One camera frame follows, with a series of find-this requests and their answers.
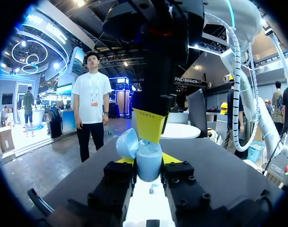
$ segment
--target badge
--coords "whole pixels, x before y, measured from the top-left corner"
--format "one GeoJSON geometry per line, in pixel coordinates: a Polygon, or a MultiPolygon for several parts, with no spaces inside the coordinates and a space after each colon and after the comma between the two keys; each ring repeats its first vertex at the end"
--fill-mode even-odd
{"type": "Polygon", "coordinates": [[[91,98],[91,106],[98,106],[98,102],[97,102],[97,98],[96,97],[92,97],[91,98]]]}

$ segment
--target lanyard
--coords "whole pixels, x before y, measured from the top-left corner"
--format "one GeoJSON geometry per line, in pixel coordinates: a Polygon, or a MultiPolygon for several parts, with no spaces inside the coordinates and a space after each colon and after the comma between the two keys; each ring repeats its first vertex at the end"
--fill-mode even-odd
{"type": "MultiPolygon", "coordinates": [[[[98,85],[99,85],[99,78],[97,77],[97,84],[96,84],[96,97],[98,96],[98,85]]],[[[93,96],[93,82],[91,77],[89,77],[89,86],[91,91],[91,96],[93,96]]]]}

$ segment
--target black tabletop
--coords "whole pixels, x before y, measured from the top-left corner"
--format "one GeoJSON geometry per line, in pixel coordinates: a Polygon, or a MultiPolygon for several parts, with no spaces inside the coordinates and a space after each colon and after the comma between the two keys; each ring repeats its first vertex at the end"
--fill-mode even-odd
{"type": "MultiPolygon", "coordinates": [[[[121,159],[116,152],[116,141],[117,138],[110,140],[43,199],[54,209],[66,206],[70,198],[87,204],[87,194],[101,181],[105,165],[121,159]]],[[[261,173],[209,139],[160,140],[160,144],[164,153],[190,162],[198,183],[211,194],[213,209],[230,208],[246,198],[256,199],[264,189],[271,192],[274,204],[282,193],[261,173]]],[[[39,217],[36,208],[32,208],[31,214],[39,217]]]]}

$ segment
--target person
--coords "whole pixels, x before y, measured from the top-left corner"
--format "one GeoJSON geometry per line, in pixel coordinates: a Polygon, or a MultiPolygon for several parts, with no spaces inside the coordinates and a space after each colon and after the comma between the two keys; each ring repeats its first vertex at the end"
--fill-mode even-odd
{"type": "MultiPolygon", "coordinates": [[[[229,81],[231,83],[231,89],[228,92],[228,97],[227,97],[227,103],[228,103],[228,112],[227,112],[227,135],[223,143],[223,147],[231,152],[235,153],[235,146],[234,146],[234,141],[233,141],[233,129],[232,129],[232,124],[233,124],[233,94],[234,94],[234,79],[230,75],[229,76],[229,81]]],[[[244,120],[243,120],[243,104],[242,104],[242,99],[239,96],[239,105],[238,105],[238,128],[239,132],[243,133],[244,132],[244,120]]]]}
{"type": "Polygon", "coordinates": [[[270,116],[272,116],[273,107],[272,107],[271,104],[269,103],[269,100],[268,100],[268,99],[265,100],[265,104],[266,104],[266,108],[267,108],[267,110],[268,110],[268,113],[270,114],[270,116]]]}
{"type": "Polygon", "coordinates": [[[108,77],[98,72],[99,56],[91,52],[86,56],[85,62],[89,72],[79,76],[72,89],[74,94],[73,109],[82,162],[89,158],[90,133],[96,150],[104,145],[103,126],[108,122],[109,93],[111,92],[108,77]]]}
{"type": "Polygon", "coordinates": [[[274,114],[273,114],[273,122],[277,129],[279,135],[282,133],[282,129],[284,127],[284,116],[282,114],[282,91],[281,91],[281,83],[279,81],[275,82],[276,91],[273,93],[272,103],[274,105],[274,114]]]}
{"type": "Polygon", "coordinates": [[[228,112],[228,103],[222,103],[220,105],[220,114],[227,115],[228,112]]]}
{"type": "Polygon", "coordinates": [[[8,112],[8,108],[5,105],[4,108],[2,109],[1,113],[0,113],[0,121],[1,121],[2,127],[6,126],[6,119],[8,118],[8,116],[6,115],[7,112],[8,112]]]}
{"type": "Polygon", "coordinates": [[[41,102],[41,99],[40,99],[40,96],[39,96],[39,95],[37,95],[37,98],[36,98],[36,104],[37,104],[37,105],[41,105],[41,104],[42,104],[42,102],[41,102]]]}
{"type": "Polygon", "coordinates": [[[288,132],[288,88],[284,90],[282,98],[282,112],[284,115],[284,128],[281,135],[288,132]]]}
{"type": "Polygon", "coordinates": [[[34,131],[33,131],[33,111],[32,111],[32,105],[34,105],[34,96],[32,95],[31,91],[32,91],[32,86],[29,85],[27,87],[27,92],[25,93],[25,96],[23,98],[23,104],[25,106],[25,131],[26,131],[26,136],[28,136],[28,134],[27,134],[28,119],[30,119],[32,136],[34,136],[34,131]]]}

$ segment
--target white t-shirt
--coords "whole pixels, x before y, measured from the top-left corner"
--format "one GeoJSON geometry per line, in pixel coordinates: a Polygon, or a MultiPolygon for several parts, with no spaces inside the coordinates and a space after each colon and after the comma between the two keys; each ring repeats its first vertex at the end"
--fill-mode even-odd
{"type": "Polygon", "coordinates": [[[103,95],[110,92],[110,80],[100,72],[88,72],[77,78],[72,93],[79,95],[79,117],[83,124],[102,122],[103,95]]]}

